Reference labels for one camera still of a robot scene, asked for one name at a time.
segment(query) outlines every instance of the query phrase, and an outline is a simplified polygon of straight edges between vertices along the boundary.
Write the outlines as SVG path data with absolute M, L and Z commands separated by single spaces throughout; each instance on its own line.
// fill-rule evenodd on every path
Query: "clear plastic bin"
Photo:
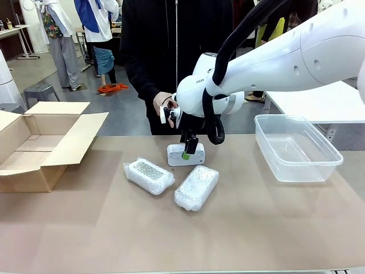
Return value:
M 257 115 L 255 124 L 257 143 L 280 182 L 323 182 L 343 163 L 338 150 L 304 118 Z

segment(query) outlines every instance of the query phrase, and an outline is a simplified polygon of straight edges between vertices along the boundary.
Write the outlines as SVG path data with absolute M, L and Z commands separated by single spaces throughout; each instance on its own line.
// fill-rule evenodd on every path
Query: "green tag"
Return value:
M 190 155 L 189 154 L 187 154 L 186 152 L 184 152 L 183 154 L 182 154 L 182 159 L 183 160 L 189 160 L 190 159 Z

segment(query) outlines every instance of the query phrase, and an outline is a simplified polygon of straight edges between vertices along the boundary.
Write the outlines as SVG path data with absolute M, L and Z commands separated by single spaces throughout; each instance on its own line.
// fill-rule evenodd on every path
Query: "cardboard box flap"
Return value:
M 25 114 L 81 114 L 90 102 L 38 102 Z
M 21 117 L 21 114 L 0 110 L 0 131 L 4 130 L 8 125 Z
M 79 164 L 107 116 L 108 112 L 81 115 L 42 166 Z
M 0 170 L 0 176 L 10 176 L 16 174 L 23 174 L 39 170 L 40 168 L 28 169 L 28 170 Z

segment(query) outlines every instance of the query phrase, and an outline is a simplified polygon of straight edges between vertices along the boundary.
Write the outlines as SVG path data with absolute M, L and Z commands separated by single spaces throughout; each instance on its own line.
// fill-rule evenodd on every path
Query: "bubble wrap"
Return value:
M 199 211 L 218 182 L 219 172 L 197 166 L 175 190 L 175 203 L 186 210 Z
M 161 194 L 175 182 L 171 172 L 142 158 L 133 163 L 124 163 L 123 166 L 127 179 L 152 195 Z

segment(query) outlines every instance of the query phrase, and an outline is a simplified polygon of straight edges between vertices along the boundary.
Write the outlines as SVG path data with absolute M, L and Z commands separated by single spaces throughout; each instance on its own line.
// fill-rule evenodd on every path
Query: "hand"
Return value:
M 160 107 L 177 108 L 178 104 L 171 98 L 172 94 L 167 92 L 159 92 L 153 99 L 153 107 L 158 116 L 160 116 Z M 169 124 L 174 128 L 173 121 L 168 118 Z

